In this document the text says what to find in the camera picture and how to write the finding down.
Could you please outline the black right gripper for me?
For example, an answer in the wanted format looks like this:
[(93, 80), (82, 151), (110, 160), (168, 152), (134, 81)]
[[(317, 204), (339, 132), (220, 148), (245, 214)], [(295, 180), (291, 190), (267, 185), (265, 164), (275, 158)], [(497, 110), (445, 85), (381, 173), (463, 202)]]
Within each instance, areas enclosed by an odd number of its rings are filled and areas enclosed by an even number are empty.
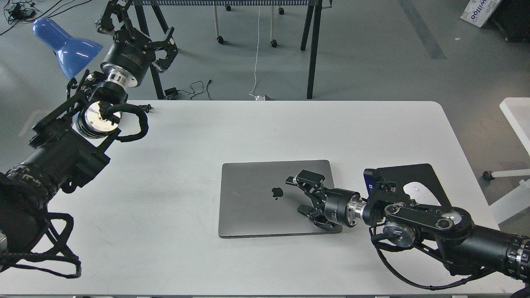
[(306, 216), (315, 226), (326, 232), (342, 232), (342, 225), (352, 228), (363, 219), (367, 202), (359, 192), (334, 188), (324, 189), (325, 177), (311, 171), (302, 170), (295, 177), (286, 178), (287, 185), (301, 189), (312, 203), (324, 203), (321, 209), (299, 205), (297, 211)]

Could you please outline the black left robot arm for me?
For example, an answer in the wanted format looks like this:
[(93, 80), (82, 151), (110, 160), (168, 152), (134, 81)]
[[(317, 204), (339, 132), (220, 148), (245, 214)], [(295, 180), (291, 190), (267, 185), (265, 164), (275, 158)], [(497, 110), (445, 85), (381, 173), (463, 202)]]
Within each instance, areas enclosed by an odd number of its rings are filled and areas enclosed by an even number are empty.
[(67, 241), (74, 219), (48, 211), (48, 202), (62, 190), (74, 192), (92, 181), (110, 162), (106, 150), (114, 141), (138, 141), (148, 132), (151, 105), (127, 103), (127, 89), (139, 86), (147, 71), (159, 84), (178, 54), (161, 13), (159, 0), (110, 0), (97, 23), (98, 32), (113, 43), (100, 72), (87, 64), (102, 46), (75, 38), (49, 18), (33, 23), (34, 34), (50, 47), (69, 79), (67, 98), (34, 126), (35, 149), (20, 164), (1, 174), (1, 271), (32, 269), (27, 262), (66, 262), (73, 274), (43, 272), (66, 279), (81, 275), (81, 262)]

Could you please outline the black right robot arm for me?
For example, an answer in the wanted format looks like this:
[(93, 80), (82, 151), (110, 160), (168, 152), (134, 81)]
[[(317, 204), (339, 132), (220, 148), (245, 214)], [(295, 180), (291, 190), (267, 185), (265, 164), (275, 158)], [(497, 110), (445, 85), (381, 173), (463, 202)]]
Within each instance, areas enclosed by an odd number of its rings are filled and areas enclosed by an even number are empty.
[[(298, 212), (318, 228), (339, 233), (345, 225), (368, 225), (382, 263), (409, 285), (445, 290), (500, 272), (526, 284), (513, 298), (529, 296), (529, 237), (476, 225), (469, 212), (451, 205), (430, 164), (366, 168), (363, 175), (367, 198), (326, 188), (322, 174), (306, 170), (285, 183), (310, 198), (312, 206), (300, 205)], [(441, 262), (452, 276), (464, 278), (445, 286), (420, 285), (399, 274), (382, 254), (413, 248)]]

